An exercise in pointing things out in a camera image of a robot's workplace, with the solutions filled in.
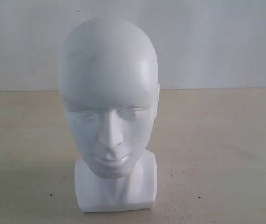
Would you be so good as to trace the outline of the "white mannequin head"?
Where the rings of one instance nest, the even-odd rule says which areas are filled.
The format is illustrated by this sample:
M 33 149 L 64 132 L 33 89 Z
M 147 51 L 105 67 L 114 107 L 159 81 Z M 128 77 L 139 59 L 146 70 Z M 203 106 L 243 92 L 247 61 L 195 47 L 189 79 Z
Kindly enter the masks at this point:
M 157 163 L 147 150 L 157 115 L 158 62 L 136 25 L 88 20 L 67 36 L 58 80 L 80 158 L 75 193 L 84 212 L 147 209 L 157 195 Z

